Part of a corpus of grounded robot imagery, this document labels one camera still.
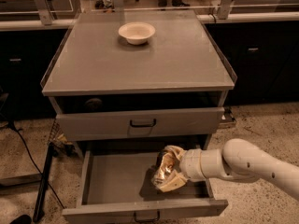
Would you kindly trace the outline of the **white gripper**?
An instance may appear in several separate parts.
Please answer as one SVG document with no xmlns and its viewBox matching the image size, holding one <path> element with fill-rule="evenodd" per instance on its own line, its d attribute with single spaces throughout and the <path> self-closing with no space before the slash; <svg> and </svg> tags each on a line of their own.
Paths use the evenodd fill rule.
<svg viewBox="0 0 299 224">
<path fill-rule="evenodd" d="M 166 146 L 164 149 L 164 167 L 174 169 L 179 166 L 181 173 L 175 171 L 165 179 L 154 178 L 153 184 L 161 192 L 169 192 L 183 187 L 188 180 L 192 182 L 204 181 L 201 169 L 201 149 L 185 151 L 181 147 Z"/>
</svg>

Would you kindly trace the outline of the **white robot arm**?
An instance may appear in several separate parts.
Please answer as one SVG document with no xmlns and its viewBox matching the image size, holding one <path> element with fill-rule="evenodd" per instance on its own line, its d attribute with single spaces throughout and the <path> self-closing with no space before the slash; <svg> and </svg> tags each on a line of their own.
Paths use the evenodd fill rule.
<svg viewBox="0 0 299 224">
<path fill-rule="evenodd" d="M 299 167 L 278 160 L 252 143 L 231 139 L 218 149 L 167 146 L 158 155 L 151 182 L 168 192 L 209 178 L 251 183 L 263 179 L 299 200 Z"/>
</svg>

